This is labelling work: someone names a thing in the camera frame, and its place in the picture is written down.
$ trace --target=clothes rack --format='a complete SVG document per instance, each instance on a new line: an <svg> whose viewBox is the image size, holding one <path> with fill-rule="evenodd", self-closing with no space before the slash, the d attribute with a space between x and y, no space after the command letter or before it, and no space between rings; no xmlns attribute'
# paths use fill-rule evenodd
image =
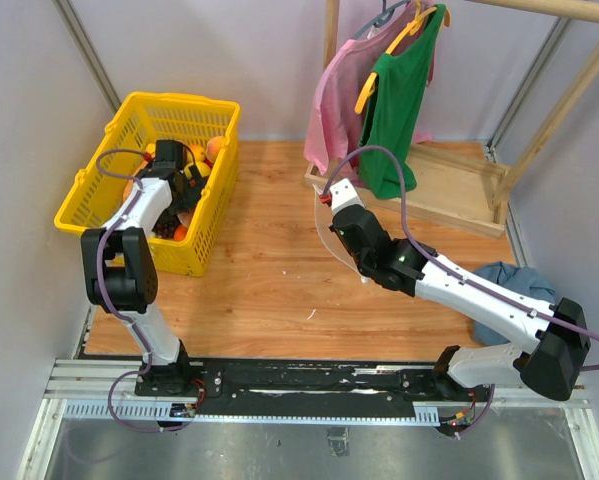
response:
<svg viewBox="0 0 599 480"><path fill-rule="evenodd" d="M584 0L466 0L484 5L599 23L599 3ZM339 0L326 0L326 49L324 66L336 52ZM413 145L408 165L419 186L409 193L408 208L415 217L469 232L498 237L505 230L510 192L539 152L557 131L586 89L599 74L599 43L561 98L554 105L512 167L466 158L445 150ZM310 165L307 185L325 185L325 178ZM466 188L474 189L466 195ZM399 210L400 200L378 200L362 192L369 205Z"/></svg>

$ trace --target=white wall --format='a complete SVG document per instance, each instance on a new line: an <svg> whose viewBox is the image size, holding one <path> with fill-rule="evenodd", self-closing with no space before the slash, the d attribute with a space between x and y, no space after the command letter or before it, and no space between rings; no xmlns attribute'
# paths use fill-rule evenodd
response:
<svg viewBox="0 0 599 480"><path fill-rule="evenodd" d="M445 2L436 78L420 127L440 139L489 139L554 19ZM123 98L197 93L242 105L242 138L303 138L323 62L325 0L73 0ZM343 0L339 45L380 11Z"/></svg>
<svg viewBox="0 0 599 480"><path fill-rule="evenodd" d="M513 162L599 39L577 22L498 148ZM513 191L534 266L557 292L581 303L599 332L599 77ZM599 362L592 344L588 362ZM599 425L599 372L586 374Z"/></svg>
<svg viewBox="0 0 599 480"><path fill-rule="evenodd" d="M0 479L83 325L78 239L53 216L110 118L52 2L0 1Z"/></svg>

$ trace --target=wooden crate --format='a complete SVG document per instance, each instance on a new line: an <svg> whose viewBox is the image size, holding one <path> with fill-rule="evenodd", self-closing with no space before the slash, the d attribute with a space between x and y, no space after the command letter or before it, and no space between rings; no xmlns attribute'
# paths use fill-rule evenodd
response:
<svg viewBox="0 0 599 480"><path fill-rule="evenodd" d="M508 201L494 210L490 200L509 167L425 145L412 145L408 166L417 179L417 188L408 192L408 215L448 227L498 238L505 230ZM304 183L323 188L327 175L309 165ZM379 200L365 188L357 188L368 206L399 211L401 200Z"/></svg>

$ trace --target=blue cloth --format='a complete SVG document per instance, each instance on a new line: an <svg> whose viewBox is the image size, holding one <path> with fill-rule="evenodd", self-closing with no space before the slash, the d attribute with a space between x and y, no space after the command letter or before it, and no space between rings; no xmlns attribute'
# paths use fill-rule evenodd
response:
<svg viewBox="0 0 599 480"><path fill-rule="evenodd" d="M555 289L534 268L495 262L478 268L474 273L519 295L555 302ZM483 345L502 345L509 342L504 336L477 321L474 322L472 337Z"/></svg>

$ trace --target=plastic basket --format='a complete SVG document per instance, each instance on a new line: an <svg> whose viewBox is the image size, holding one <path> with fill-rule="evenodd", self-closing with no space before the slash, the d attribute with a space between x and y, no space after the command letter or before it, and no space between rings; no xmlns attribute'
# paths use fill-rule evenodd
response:
<svg viewBox="0 0 599 480"><path fill-rule="evenodd" d="M101 227L121 206L125 180L102 175L95 160L111 148L145 150L158 139L175 139L205 145L218 135L226 137L208 184L203 190L184 241L149 239L158 270L201 276L234 189L239 170L237 124L240 107L234 102L182 94L135 92L129 95L105 128L105 137L80 170L70 193L55 216L55 226L81 235ZM101 162L108 170L132 174L141 162L139 155L117 153Z"/></svg>

